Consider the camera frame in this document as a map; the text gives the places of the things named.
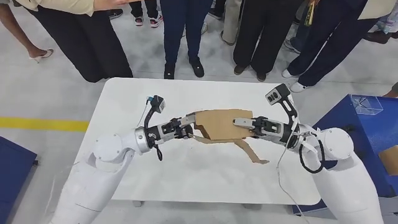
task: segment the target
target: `person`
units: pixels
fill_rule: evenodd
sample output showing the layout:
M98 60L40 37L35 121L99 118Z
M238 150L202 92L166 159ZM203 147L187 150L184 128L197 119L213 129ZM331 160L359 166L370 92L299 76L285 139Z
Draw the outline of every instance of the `person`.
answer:
M317 84L347 57L381 16L392 11L396 1L321 0L301 54L282 72L284 78L299 76L290 90L298 93Z
M250 65L260 82L266 79L302 2L303 0L263 0L259 4L259 0L245 0L240 33L233 54L236 75L242 74Z
M165 79L174 79L175 63L184 26L187 32L188 57L197 77L205 71L198 56L201 30L213 0L160 0L164 18Z
M311 26L306 26L305 25L305 20L307 18L308 14L308 9L309 6L308 4L314 2L315 6L318 4L319 0L308 0L307 1L307 6L304 8L304 11L302 13L301 19L298 22L298 28L296 35L292 37L291 39L285 39L284 41L284 46L287 47L288 50L291 50L295 52L296 54L300 54L301 50L303 49L303 46L305 44L305 41L307 40L307 37L310 33L310 28Z
M142 10L141 1L130 2L131 14L134 16L134 23L136 26L144 25L144 13ZM157 0L145 0L147 6L147 15L149 17L149 23L152 28L158 28L160 23L163 21L162 15L157 10ZM112 9L109 11L109 18L115 19L123 14L122 9Z
M391 91L384 95L384 97L398 98L398 82L392 86Z
M128 0L16 0L56 41L88 82L132 77L107 10Z
M386 44L391 37L398 39L398 1L392 12L380 18L375 27L377 31L367 33L363 39L379 44Z
M226 0L216 0L214 8L209 10L209 16L214 17L217 20L221 20L225 11Z
M0 21L3 26L25 47L31 60L39 63L42 59L50 57L54 50L42 50L36 47L19 26L8 4L9 0L0 0Z
M220 34L221 40L232 46L236 42L239 27L239 13L242 0L226 0L224 29Z

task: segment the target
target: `table leg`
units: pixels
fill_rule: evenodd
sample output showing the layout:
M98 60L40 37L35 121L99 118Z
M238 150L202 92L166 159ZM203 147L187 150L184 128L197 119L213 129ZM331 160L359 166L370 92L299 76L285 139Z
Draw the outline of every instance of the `table leg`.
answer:
M143 206L144 201L132 201L132 204L133 204L136 208L139 208L139 207Z

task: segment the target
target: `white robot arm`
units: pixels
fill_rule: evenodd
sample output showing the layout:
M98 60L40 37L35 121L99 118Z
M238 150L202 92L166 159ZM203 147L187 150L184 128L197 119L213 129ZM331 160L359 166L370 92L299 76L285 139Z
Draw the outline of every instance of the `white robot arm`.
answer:
M282 105L290 118L288 124L265 117L237 118L234 124L250 129L255 138L299 153L300 162L313 175L323 201L340 223L383 224L376 188L354 153L350 136L337 128L320 131L306 125L295 125L297 111L289 101L289 95L290 91L284 84L266 95L270 104ZM155 96L149 98L147 104L149 101L152 108L145 118L144 127L133 129L125 136L112 134L99 138L94 151L73 165L51 224L90 224L111 200L135 153L141 155L155 148L162 160L159 145L171 139L186 139L193 134L190 125L195 122L194 114L149 128L152 115L162 112L164 100ZM323 166L326 160L338 163L327 170ZM105 171L96 165L98 161L118 164L119 167L111 172Z

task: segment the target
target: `white table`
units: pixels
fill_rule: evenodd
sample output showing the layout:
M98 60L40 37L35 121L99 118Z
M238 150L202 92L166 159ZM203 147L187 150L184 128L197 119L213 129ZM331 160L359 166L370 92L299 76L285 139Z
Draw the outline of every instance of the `white table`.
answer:
M270 106L265 94L277 84L202 82L115 78L109 80L99 98L76 160L88 152L95 140L109 133L125 133L135 128L145 107L146 97L165 99L162 114L155 113L150 125L199 110L239 108L254 116L287 122L277 104ZM270 163L253 164L234 144L202 144L196 140L171 140L160 146L164 160L156 151L136 155L120 183L113 200L165 202L224 202L294 204L278 185L276 164L284 147L249 138L247 142L261 159ZM284 188L301 205L313 205L320 196L299 157L287 152L281 163Z

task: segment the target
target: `yellow floor line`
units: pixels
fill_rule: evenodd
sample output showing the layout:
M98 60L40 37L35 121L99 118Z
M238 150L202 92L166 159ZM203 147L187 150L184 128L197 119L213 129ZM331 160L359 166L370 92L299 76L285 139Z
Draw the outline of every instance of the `yellow floor line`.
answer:
M0 128L85 132L88 121L0 117Z

